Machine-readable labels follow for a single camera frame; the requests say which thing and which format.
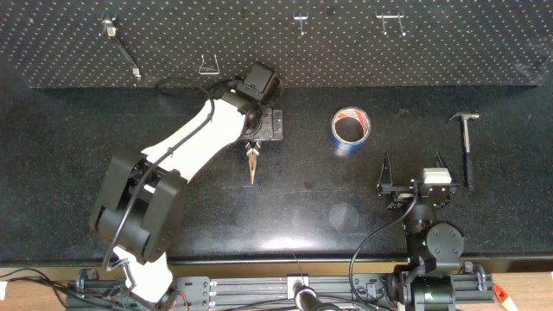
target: roll of blue tape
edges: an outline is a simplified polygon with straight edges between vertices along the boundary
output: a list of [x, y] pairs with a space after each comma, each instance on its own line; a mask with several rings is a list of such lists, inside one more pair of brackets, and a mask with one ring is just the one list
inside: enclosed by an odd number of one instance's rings
[[332, 118], [331, 130], [336, 148], [355, 151], [361, 148], [369, 137], [371, 119], [359, 108], [343, 108]]

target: orange object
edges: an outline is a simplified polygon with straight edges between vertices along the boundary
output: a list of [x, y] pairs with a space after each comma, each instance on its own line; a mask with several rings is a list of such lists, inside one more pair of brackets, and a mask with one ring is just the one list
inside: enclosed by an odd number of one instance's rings
[[517, 306], [512, 301], [511, 297], [509, 297], [509, 294], [507, 294], [507, 292], [498, 284], [493, 285], [493, 291], [495, 292], [495, 296], [498, 298], [499, 302], [501, 302], [501, 306], [503, 306], [505, 310], [518, 311]]

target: black countertop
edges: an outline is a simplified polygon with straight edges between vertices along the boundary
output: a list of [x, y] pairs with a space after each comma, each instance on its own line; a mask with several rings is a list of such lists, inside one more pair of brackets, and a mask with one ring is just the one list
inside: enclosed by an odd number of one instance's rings
[[[0, 104], [0, 263], [98, 264], [105, 246], [88, 217], [111, 155], [142, 150], [185, 124], [200, 94], [169, 98], [150, 89], [27, 90], [3, 85]], [[286, 89], [284, 139], [264, 143], [255, 185], [242, 143], [222, 149], [190, 182], [170, 263], [343, 260], [371, 231], [398, 216], [376, 196], [384, 152], [407, 184], [440, 151], [462, 181], [457, 111], [469, 125], [476, 188], [439, 219], [466, 234], [465, 257], [553, 256], [553, 92], [521, 87]], [[372, 120], [366, 145], [337, 155], [330, 119], [354, 105]], [[361, 253], [405, 256], [398, 226]]]

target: hammer handle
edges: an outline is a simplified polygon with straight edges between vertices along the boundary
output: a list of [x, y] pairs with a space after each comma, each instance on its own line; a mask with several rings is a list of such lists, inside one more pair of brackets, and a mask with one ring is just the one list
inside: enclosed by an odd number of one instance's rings
[[469, 190], [474, 189], [473, 162], [470, 159], [470, 152], [465, 152], [465, 183]]

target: black pegboard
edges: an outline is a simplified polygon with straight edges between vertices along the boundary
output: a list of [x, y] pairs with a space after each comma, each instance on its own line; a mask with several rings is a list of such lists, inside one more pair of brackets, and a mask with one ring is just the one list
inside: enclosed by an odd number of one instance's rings
[[[0, 52], [30, 87], [134, 86], [102, 34], [118, 14], [144, 80], [209, 83], [254, 61], [288, 86], [535, 85], [551, 69], [553, 4], [535, 1], [0, 1]], [[387, 35], [375, 14], [403, 12]], [[305, 35], [294, 14], [308, 14]], [[221, 74], [201, 76], [201, 55]]]

